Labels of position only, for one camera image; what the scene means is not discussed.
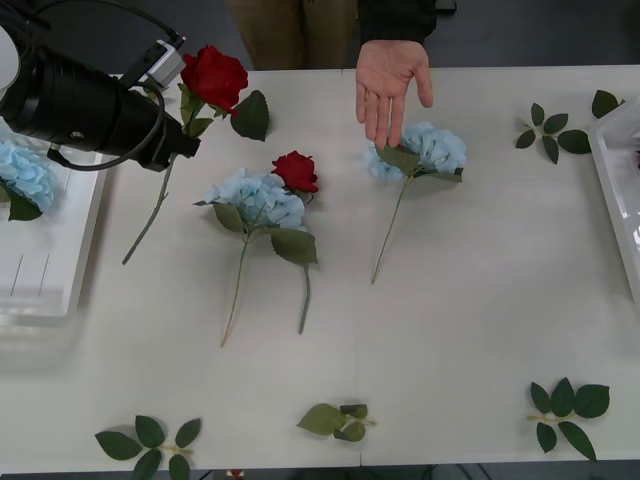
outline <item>blue hydrangea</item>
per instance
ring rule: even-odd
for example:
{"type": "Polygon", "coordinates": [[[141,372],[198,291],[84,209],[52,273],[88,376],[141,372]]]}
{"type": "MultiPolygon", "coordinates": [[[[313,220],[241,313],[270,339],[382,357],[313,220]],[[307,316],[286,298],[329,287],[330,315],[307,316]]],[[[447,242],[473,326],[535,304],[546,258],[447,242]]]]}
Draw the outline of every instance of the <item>blue hydrangea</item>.
{"type": "Polygon", "coordinates": [[[429,122],[408,125],[402,132],[402,144],[420,154],[425,170],[454,173],[467,163],[467,146],[449,130],[429,122]]]}
{"type": "Polygon", "coordinates": [[[251,174],[241,168],[222,186],[212,185],[204,201],[235,205],[249,227],[306,231],[302,226],[303,201],[288,193],[282,178],[272,173],[251,174]]]}
{"type": "Polygon", "coordinates": [[[402,171],[398,167],[393,167],[378,156],[376,147],[373,143],[369,143],[369,148],[364,153],[364,161],[369,169],[371,175],[380,180],[386,180],[389,182],[395,182],[402,180],[402,171]]]}
{"type": "Polygon", "coordinates": [[[56,178],[51,167],[33,150],[0,141],[0,178],[35,203],[42,213],[51,210],[56,178]]]}

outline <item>gray floor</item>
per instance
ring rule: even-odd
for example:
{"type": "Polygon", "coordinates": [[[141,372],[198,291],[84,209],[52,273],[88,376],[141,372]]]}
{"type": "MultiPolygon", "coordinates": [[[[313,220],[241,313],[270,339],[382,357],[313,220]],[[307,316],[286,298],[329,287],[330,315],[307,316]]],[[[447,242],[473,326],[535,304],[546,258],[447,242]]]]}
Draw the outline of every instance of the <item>gray floor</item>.
{"type": "MultiPolygon", "coordinates": [[[[224,0],[129,0],[188,37],[185,51],[215,44],[247,68],[249,57],[224,0]]],[[[640,0],[458,0],[458,13],[442,18],[425,47],[436,67],[640,64],[640,0]]],[[[124,71],[155,39],[155,27],[101,5],[73,3],[52,10],[55,30],[48,43],[107,72],[124,71]]],[[[358,45],[354,39],[350,66],[358,45]]],[[[487,465],[492,480],[640,479],[640,462],[526,463],[487,465]]],[[[473,480],[483,479],[469,467],[473,480]]],[[[415,479],[423,469],[352,472],[354,479],[415,479]]],[[[21,480],[124,480],[130,474],[4,476],[21,480]]],[[[167,480],[166,473],[158,479],[167,480]]],[[[224,479],[217,472],[216,479],[224,479]]],[[[338,472],[248,472],[248,480],[342,479],[338,472]]],[[[468,480],[454,466],[439,467],[437,480],[468,480]]]]}

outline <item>black sleeve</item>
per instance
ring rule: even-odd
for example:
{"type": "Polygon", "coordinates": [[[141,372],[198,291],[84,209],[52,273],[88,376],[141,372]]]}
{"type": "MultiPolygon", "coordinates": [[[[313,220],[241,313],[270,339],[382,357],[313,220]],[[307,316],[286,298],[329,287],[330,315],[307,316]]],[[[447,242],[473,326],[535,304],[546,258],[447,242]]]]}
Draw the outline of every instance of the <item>black sleeve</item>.
{"type": "Polygon", "coordinates": [[[436,28],[435,0],[360,0],[361,43],[413,40],[423,43],[436,28]]]}

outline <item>cable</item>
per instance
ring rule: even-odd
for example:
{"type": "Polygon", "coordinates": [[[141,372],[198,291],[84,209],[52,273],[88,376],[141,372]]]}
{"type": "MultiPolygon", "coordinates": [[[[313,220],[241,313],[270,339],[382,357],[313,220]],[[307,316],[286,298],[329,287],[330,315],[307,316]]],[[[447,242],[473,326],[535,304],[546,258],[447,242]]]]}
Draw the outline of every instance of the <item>cable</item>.
{"type": "Polygon", "coordinates": [[[151,130],[149,131],[149,133],[147,133],[147,136],[144,137],[138,145],[133,147],[124,155],[118,158],[115,158],[107,163],[100,163],[98,165],[78,165],[76,163],[71,163],[69,160],[64,158],[64,156],[59,151],[52,150],[52,149],[49,149],[49,151],[47,152],[47,157],[50,160],[53,160],[54,162],[59,163],[63,167],[70,168],[71,170],[77,170],[80,172],[96,172],[99,170],[106,170],[107,168],[116,167],[121,163],[124,163],[125,161],[129,160],[130,158],[133,158],[136,155],[138,155],[138,153],[140,153],[147,145],[149,145],[151,140],[153,140],[153,137],[156,135],[156,133],[158,133],[158,130],[160,130],[160,127],[162,127],[162,123],[164,120],[165,101],[164,101],[164,97],[162,96],[162,93],[160,92],[160,89],[158,89],[154,85],[151,85],[150,83],[137,82],[137,83],[134,83],[134,86],[146,87],[147,89],[151,90],[156,95],[156,98],[158,99],[158,103],[159,103],[158,116],[156,117],[156,121],[153,124],[153,127],[151,127],[151,130]]]}
{"type": "Polygon", "coordinates": [[[467,469],[464,468],[462,465],[460,465],[459,463],[456,463],[456,467],[458,467],[458,470],[460,470],[464,476],[467,478],[467,480],[473,480],[473,478],[471,477],[471,475],[469,475],[469,472],[467,472],[467,469]]]}
{"type": "Polygon", "coordinates": [[[213,473],[213,470],[209,470],[207,473],[205,473],[203,476],[201,476],[198,480],[204,480],[205,478],[207,478],[209,476],[210,473],[213,473]]]}
{"type": "Polygon", "coordinates": [[[136,7],[124,5],[123,3],[120,3],[116,0],[53,0],[52,2],[45,3],[44,5],[41,5],[40,7],[36,8],[33,11],[33,14],[38,16],[41,13],[49,10],[50,8],[57,7],[58,5],[62,5],[63,3],[70,3],[70,2],[101,3],[103,5],[110,5],[115,8],[120,8],[122,10],[132,13],[133,15],[137,15],[138,17],[143,18],[148,22],[151,22],[154,25],[158,26],[159,28],[164,30],[167,35],[169,35],[169,38],[171,38],[173,42],[178,42],[182,38],[180,34],[178,34],[178,32],[176,32],[173,28],[169,27],[167,24],[165,24],[161,20],[158,20],[154,16],[149,15],[147,12],[144,12],[136,7]]]}
{"type": "Polygon", "coordinates": [[[482,470],[482,473],[484,473],[484,476],[485,476],[485,477],[487,477],[487,480],[493,480],[493,479],[491,478],[491,475],[489,475],[489,474],[487,473],[487,471],[484,469],[484,467],[482,466],[482,464],[480,464],[480,463],[476,463],[476,465],[478,465],[478,468],[479,468],[480,470],[482,470]]]}

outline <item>khaki pants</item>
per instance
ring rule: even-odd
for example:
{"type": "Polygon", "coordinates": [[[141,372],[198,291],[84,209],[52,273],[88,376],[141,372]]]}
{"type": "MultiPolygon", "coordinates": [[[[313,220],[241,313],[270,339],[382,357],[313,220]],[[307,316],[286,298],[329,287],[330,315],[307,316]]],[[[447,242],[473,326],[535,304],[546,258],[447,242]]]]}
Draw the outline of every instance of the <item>khaki pants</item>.
{"type": "Polygon", "coordinates": [[[227,0],[257,70],[343,68],[357,0],[227,0]]]}

